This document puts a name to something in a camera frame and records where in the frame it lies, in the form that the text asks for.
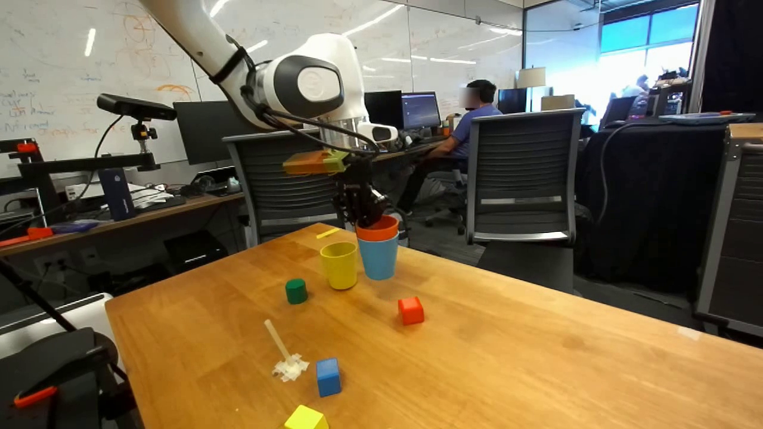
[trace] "wooden table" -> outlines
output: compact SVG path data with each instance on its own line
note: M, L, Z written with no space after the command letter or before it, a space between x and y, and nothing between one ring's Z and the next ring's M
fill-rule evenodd
M281 426L296 405L333 429L762 426L763 350L402 247L392 281L325 285L307 227L107 303L142 415L160 426ZM303 277L311 300L288 306ZM420 295L428 321L402 326ZM311 366L281 384L262 321L292 352L340 358L344 390Z
M54 245L64 245L64 244L75 244L75 240L112 233L112 232L124 232L124 229L163 222L163 219L169 219L169 217L181 217L181 214L199 213L199 210L212 210L212 207L238 206L238 203L244 203L242 194L199 196L199 198L189 198L181 206L169 206L169 207L163 207L163 210L142 213L142 214L122 219L122 222L106 219L95 229L91 229L87 233L55 233L55 236L43 238L43 240L29 240L29 244L20 244L20 245L0 247L0 257L18 257L18 254L24 254L24 253L33 253L33 250L54 247Z

